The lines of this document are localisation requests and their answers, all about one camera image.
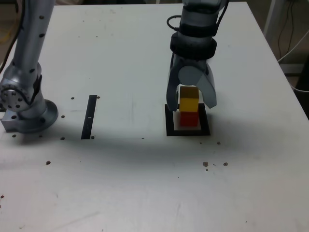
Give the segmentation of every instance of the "stacked blocks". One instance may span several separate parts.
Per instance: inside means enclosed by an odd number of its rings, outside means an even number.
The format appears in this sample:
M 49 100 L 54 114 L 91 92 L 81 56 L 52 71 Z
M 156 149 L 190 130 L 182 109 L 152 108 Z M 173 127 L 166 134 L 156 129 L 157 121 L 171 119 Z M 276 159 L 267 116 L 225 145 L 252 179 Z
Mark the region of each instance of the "stacked blocks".
M 180 126 L 196 127 L 198 124 L 198 88 L 180 87 Z

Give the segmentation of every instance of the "red block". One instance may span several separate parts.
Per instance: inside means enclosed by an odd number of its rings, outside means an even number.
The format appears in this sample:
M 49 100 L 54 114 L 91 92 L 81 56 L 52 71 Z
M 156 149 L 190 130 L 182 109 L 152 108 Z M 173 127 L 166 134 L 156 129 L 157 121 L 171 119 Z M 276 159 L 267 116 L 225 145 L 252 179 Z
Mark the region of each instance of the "red block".
M 180 112 L 181 127 L 197 127 L 198 112 Z

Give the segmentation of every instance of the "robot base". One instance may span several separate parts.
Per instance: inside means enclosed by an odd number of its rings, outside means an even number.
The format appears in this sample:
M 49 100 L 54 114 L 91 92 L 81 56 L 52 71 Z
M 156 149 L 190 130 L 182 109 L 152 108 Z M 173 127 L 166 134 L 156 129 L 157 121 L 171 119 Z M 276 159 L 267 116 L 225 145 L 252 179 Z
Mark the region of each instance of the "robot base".
M 6 132 L 26 134 L 39 132 L 50 127 L 58 118 L 58 110 L 52 101 L 45 100 L 45 102 L 47 106 L 45 112 L 32 119 L 20 118 L 16 112 L 7 110 L 1 121 Z

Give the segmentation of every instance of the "floor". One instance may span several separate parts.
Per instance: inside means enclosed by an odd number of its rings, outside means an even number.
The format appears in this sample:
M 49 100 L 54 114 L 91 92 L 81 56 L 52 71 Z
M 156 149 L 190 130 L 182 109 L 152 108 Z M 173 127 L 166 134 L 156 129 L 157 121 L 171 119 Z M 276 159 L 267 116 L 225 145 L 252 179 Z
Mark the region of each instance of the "floor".
M 156 0 L 146 0 L 147 3 L 155 3 Z M 179 0 L 161 0 L 161 3 L 177 3 Z M 271 0 L 247 0 L 246 1 L 258 23 L 261 30 L 263 30 L 267 14 L 270 6 Z M 286 11 L 288 7 L 289 1 L 286 2 L 286 5 L 283 10 L 283 15 L 281 17 L 280 26 L 278 27 L 275 38 L 271 44 L 271 49 L 279 59 L 279 49 L 278 49 L 278 37 L 280 31 L 284 25 L 285 18 L 286 18 Z M 309 3 L 307 0 L 296 0 L 295 5 L 293 7 L 293 15 L 294 15 L 294 34 L 291 41 L 291 47 L 293 47 L 307 32 L 309 29 Z M 11 34 L 14 34 L 16 27 L 14 27 L 16 13 L 15 8 L 13 5 L 4 5 L 0 4 L 0 62 L 3 61 L 5 56 L 7 47 L 10 44 L 11 37 L 7 41 L 3 42 L 2 37 L 6 34 L 6 32 L 13 27 L 13 31 Z M 290 35 L 292 31 L 292 20 L 291 16 L 289 16 L 289 20 L 287 21 L 287 25 L 285 30 L 281 36 L 281 50 L 282 53 L 285 54 Z M 286 59 L 284 59 L 283 63 L 304 63 L 307 55 L 309 53 L 309 36 L 299 45 L 297 49 L 291 55 L 289 55 Z

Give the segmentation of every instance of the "white cable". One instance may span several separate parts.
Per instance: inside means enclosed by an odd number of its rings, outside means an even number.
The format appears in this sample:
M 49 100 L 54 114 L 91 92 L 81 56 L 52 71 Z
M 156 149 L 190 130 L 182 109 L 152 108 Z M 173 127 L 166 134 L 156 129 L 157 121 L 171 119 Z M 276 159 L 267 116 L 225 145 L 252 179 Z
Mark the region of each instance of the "white cable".
M 296 90 L 298 92 L 309 93 L 309 90 L 300 90 L 300 89 L 297 89 L 297 88 L 293 87 L 291 84 L 290 84 L 290 86 L 292 87 L 292 89 L 294 89 L 294 90 Z
M 285 56 L 281 57 L 281 58 L 278 60 L 278 62 L 280 62 L 280 61 L 283 60 L 288 54 L 290 54 L 290 53 L 300 44 L 300 42 L 302 42 L 302 40 L 308 35 L 308 33 L 309 33 L 309 30 L 306 32 L 306 34 L 303 36 L 303 38 L 301 38 L 300 41 L 299 41 L 287 54 L 285 54 Z M 290 84 L 290 86 L 291 86 L 291 88 L 292 88 L 293 90 L 296 90 L 296 91 L 298 91 L 298 92 L 309 93 L 309 91 L 297 89 L 297 88 L 295 88 L 294 86 L 292 86 L 291 84 Z
M 288 54 L 290 54 L 299 44 L 300 42 L 302 42 L 302 40 L 308 35 L 309 30 L 307 31 L 307 33 L 303 36 L 303 38 L 300 39 L 300 41 L 287 53 L 285 54 L 285 56 L 281 57 L 278 62 L 280 62 L 281 60 L 283 60 Z

